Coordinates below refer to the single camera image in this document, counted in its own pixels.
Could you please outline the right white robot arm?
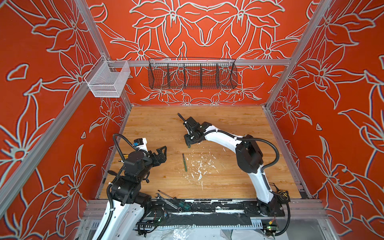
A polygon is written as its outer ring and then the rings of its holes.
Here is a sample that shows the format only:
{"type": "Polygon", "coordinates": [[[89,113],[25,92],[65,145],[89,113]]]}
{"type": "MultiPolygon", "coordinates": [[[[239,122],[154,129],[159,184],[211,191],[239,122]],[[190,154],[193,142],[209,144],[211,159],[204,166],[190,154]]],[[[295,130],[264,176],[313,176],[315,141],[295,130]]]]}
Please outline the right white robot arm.
{"type": "Polygon", "coordinates": [[[236,154],[238,167],[248,174],[254,186],[261,215],[271,216],[277,207],[289,205],[289,195],[273,191],[265,173],[267,168],[275,165],[280,159],[279,150],[274,144],[264,139],[254,138],[251,135],[237,136],[208,122],[200,124],[192,117],[185,119],[180,113],[178,113],[178,117],[183,121],[187,130],[184,139],[188,148],[203,141],[210,141],[236,154]],[[264,155],[258,142],[270,146],[275,152],[275,159],[271,163],[264,164],[264,155]]]}

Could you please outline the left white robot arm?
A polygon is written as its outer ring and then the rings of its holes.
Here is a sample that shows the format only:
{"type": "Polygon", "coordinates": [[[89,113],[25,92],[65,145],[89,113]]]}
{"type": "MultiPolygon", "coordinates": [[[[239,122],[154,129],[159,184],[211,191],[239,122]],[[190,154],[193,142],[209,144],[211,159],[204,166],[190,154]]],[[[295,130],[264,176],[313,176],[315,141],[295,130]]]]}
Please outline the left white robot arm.
{"type": "Polygon", "coordinates": [[[146,237],[165,219],[162,207],[152,203],[152,197],[142,193],[142,182],[149,182],[150,171],[167,160],[167,147],[156,152],[147,149],[147,140],[130,142],[121,134],[114,134],[113,141],[123,166],[108,184],[108,203],[103,218],[93,236],[95,240],[126,240],[132,234],[146,237]]]}

